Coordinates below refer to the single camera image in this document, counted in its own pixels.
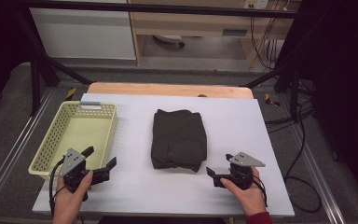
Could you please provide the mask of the light wooden desk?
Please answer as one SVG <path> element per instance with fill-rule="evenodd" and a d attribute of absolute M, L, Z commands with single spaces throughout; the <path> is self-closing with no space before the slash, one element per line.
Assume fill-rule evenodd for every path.
<path fill-rule="evenodd" d="M 127 0 L 130 4 L 244 8 L 245 0 Z M 284 11 L 286 0 L 268 0 L 267 10 Z M 249 65 L 254 68 L 265 61 L 265 43 L 285 40 L 292 19 L 226 17 L 188 14 L 141 13 L 130 14 L 133 34 L 226 36 L 240 40 Z"/>

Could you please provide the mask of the pale yellow perforated plastic basket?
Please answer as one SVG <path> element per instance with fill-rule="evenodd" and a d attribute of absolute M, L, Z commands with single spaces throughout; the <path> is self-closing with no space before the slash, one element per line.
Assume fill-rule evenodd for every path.
<path fill-rule="evenodd" d="M 30 175 L 48 179 L 69 148 L 93 147 L 88 169 L 104 167 L 110 158 L 118 116 L 114 103 L 67 101 L 61 104 L 28 168 Z"/>

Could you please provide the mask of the dark olive pants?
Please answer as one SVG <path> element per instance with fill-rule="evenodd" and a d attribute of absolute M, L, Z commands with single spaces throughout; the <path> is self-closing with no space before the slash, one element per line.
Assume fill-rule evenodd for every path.
<path fill-rule="evenodd" d="M 151 161 L 155 169 L 185 168 L 197 173 L 207 160 L 207 134 L 198 112 L 159 109 L 154 114 Z"/>

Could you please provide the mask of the white power strip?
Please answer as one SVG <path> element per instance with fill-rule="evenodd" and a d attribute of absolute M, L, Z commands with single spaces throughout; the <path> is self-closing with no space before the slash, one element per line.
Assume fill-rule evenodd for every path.
<path fill-rule="evenodd" d="M 265 9 L 269 0 L 245 0 L 244 8 Z"/>

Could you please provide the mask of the office chair base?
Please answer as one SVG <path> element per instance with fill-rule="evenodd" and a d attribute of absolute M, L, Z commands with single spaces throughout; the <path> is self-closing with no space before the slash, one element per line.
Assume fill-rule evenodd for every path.
<path fill-rule="evenodd" d="M 183 42 L 183 39 L 179 35 L 154 35 L 157 40 L 177 44 L 180 48 L 183 48 L 186 44 Z"/>

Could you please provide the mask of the black metal frame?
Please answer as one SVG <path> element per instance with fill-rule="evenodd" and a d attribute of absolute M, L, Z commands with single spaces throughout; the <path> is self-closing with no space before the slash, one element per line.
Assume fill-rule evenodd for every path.
<path fill-rule="evenodd" d="M 59 80 L 53 68 L 64 72 L 74 80 L 89 85 L 91 80 L 82 77 L 63 64 L 52 59 L 42 47 L 29 21 L 24 16 L 24 11 L 32 8 L 48 9 L 69 9 L 69 10 L 92 10 L 92 11 L 119 11 L 119 12 L 141 12 L 141 13 L 162 13 L 162 14 L 188 14 L 208 15 L 226 17 L 249 17 L 249 18 L 279 18 L 279 19 L 307 19 L 312 16 L 310 12 L 299 11 L 278 11 L 267 9 L 236 9 L 218 7 L 191 7 L 191 6 L 170 6 L 150 4 L 120 4 L 120 3 L 98 3 L 98 2 L 75 2 L 75 1 L 50 1 L 50 0 L 13 0 L 10 3 L 12 13 L 20 28 L 24 32 L 30 52 L 33 54 L 31 60 L 32 84 L 33 84 L 33 112 L 39 107 L 38 74 L 49 86 L 57 86 Z"/>

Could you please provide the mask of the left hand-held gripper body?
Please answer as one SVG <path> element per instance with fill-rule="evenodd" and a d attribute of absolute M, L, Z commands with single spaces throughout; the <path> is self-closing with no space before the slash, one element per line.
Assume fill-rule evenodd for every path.
<path fill-rule="evenodd" d="M 83 177 L 90 171 L 86 168 L 86 163 L 86 157 L 81 152 L 72 148 L 68 149 L 60 170 L 60 176 L 64 180 L 65 187 L 72 193 L 77 190 Z M 100 184 L 110 179 L 110 173 L 104 174 L 102 169 L 93 170 L 91 185 Z"/>

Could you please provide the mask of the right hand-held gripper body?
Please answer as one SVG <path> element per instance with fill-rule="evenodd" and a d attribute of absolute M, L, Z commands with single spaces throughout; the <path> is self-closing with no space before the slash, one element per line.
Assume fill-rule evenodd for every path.
<path fill-rule="evenodd" d="M 254 183 L 253 167 L 265 167 L 266 164 L 244 152 L 233 155 L 229 162 L 229 174 L 217 175 L 218 179 L 213 180 L 216 187 L 223 188 L 220 179 L 225 178 L 233 182 L 240 189 L 248 189 Z"/>

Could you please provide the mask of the person's left hand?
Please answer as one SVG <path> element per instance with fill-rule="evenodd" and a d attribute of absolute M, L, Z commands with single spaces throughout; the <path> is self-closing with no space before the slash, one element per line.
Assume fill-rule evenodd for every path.
<path fill-rule="evenodd" d="M 92 178 L 93 172 L 89 171 L 81 180 L 77 190 L 72 193 L 64 186 L 63 178 L 59 177 L 57 188 L 60 190 L 60 192 L 56 192 L 53 216 L 63 214 L 77 216 L 83 202 L 83 197 L 90 189 Z"/>

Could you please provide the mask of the person's right hand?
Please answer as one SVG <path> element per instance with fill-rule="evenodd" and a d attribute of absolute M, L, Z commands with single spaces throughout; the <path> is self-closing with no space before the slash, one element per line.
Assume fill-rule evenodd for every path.
<path fill-rule="evenodd" d="M 241 205 L 243 213 L 249 217 L 256 214 L 264 213 L 267 207 L 264 201 L 264 193 L 257 186 L 260 183 L 259 172 L 255 167 L 252 168 L 254 183 L 246 190 L 238 188 L 228 179 L 221 178 L 221 183 L 237 198 Z"/>

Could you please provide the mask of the white cabinet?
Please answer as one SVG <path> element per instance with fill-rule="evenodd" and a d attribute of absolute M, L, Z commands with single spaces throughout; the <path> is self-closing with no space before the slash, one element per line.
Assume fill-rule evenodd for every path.
<path fill-rule="evenodd" d="M 136 58 L 125 12 L 31 8 L 48 55 L 55 58 Z"/>

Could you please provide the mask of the aluminium floor rail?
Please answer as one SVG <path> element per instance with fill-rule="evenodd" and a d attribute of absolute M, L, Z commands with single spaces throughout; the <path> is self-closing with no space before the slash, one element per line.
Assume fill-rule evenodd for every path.
<path fill-rule="evenodd" d="M 14 165 L 21 156 L 24 148 L 26 147 L 30 137 L 34 133 L 39 120 L 43 116 L 48 103 L 50 102 L 51 95 L 56 91 L 55 88 L 47 88 L 40 100 L 41 106 L 31 115 L 24 124 L 21 132 L 18 134 L 15 143 L 10 148 L 5 159 L 0 163 L 0 191 L 5 185 Z"/>
<path fill-rule="evenodd" d="M 322 204 L 324 206 L 324 211 L 327 214 L 331 224 L 345 224 L 345 218 L 341 213 L 339 206 L 333 196 L 331 189 L 322 173 L 320 166 L 318 165 L 315 157 L 312 155 L 310 147 L 305 141 L 304 135 L 305 132 L 301 129 L 299 124 L 295 124 L 293 127 L 293 132 L 296 135 L 300 147 L 303 149 L 302 157 L 305 161 L 305 164 L 310 172 L 310 176 L 314 187 L 318 190 Z"/>

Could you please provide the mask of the wooden table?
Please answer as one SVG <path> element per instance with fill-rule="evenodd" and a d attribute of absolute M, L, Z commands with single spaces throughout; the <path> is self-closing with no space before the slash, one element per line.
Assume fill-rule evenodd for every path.
<path fill-rule="evenodd" d="M 88 93 L 253 99 L 248 88 L 216 85 L 95 82 Z"/>

